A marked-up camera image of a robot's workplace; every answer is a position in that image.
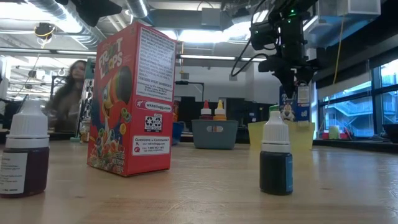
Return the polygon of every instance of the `dropper bottle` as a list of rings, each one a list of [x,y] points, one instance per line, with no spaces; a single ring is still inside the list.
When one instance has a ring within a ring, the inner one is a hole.
[[[226,121],[226,113],[225,109],[223,108],[223,101],[218,100],[217,109],[214,110],[214,120],[215,121]]]
[[[209,102],[205,100],[205,104],[203,105],[203,109],[200,110],[200,118],[205,120],[212,120],[213,116],[211,115],[211,109],[209,108]]]
[[[1,159],[1,197],[26,197],[45,190],[50,152],[47,130],[47,116],[39,101],[27,100],[12,117]]]
[[[264,125],[260,153],[260,189],[272,195],[293,192],[293,156],[290,153],[289,127],[279,111],[271,111]]]

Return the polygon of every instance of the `translucent yellow container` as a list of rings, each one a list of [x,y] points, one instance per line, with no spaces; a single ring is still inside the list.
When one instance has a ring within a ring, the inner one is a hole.
[[[267,121],[249,123],[250,149],[261,149],[262,127]]]
[[[262,127],[266,122],[249,123],[250,149],[261,149]],[[297,122],[285,121],[285,123],[289,126],[289,140],[292,152],[312,149],[315,123],[310,123],[307,127],[300,127]]]

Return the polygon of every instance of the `cereal box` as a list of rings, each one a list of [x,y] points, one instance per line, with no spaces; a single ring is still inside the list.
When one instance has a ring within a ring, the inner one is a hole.
[[[307,84],[296,82],[295,91],[291,98],[287,97],[283,86],[281,86],[279,96],[279,109],[283,120],[310,121],[310,90]]]
[[[138,22],[99,44],[88,165],[123,176],[170,168],[175,46]]]

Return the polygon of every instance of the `dark red liquid bottle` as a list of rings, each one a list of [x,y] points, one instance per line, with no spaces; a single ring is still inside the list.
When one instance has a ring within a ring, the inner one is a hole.
[[[49,168],[47,117],[40,102],[28,100],[12,118],[0,168],[0,196],[26,197],[42,193]]]
[[[211,109],[209,109],[209,102],[205,100],[205,104],[203,105],[203,109],[200,110],[199,119],[212,120],[213,116],[211,115]]]

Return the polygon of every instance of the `ceiling light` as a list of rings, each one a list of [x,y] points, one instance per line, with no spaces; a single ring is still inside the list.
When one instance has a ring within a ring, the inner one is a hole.
[[[211,59],[211,60],[235,60],[235,57],[210,56],[210,55],[180,55],[180,58],[187,58],[187,59]]]
[[[0,18],[2,19],[49,21],[53,18],[51,14],[41,11],[32,4],[17,4],[4,1],[0,4]]]
[[[163,34],[165,34],[167,37],[170,37],[173,40],[177,40],[177,35],[173,30],[160,30]]]
[[[220,43],[228,40],[222,31],[184,30],[179,40],[188,43]]]
[[[318,20],[318,16],[312,17],[312,19],[304,25],[303,30],[306,31],[317,20]]]
[[[264,11],[255,13],[255,15],[253,17],[253,23],[264,21],[264,19],[266,18],[268,12],[269,12],[269,10],[266,9]]]
[[[250,34],[250,22],[240,22],[224,30],[224,35],[229,39]]]
[[[244,62],[248,62],[250,60],[250,58],[242,58],[241,59]],[[251,62],[263,62],[267,60],[266,58],[254,58],[253,60],[251,60]]]
[[[87,56],[96,56],[97,52],[90,51],[78,51],[78,50],[58,50],[58,54],[70,54],[70,55],[87,55]]]
[[[12,52],[12,53],[37,53],[37,54],[49,54],[50,50],[45,49],[18,49],[12,47],[0,47],[0,52]]]

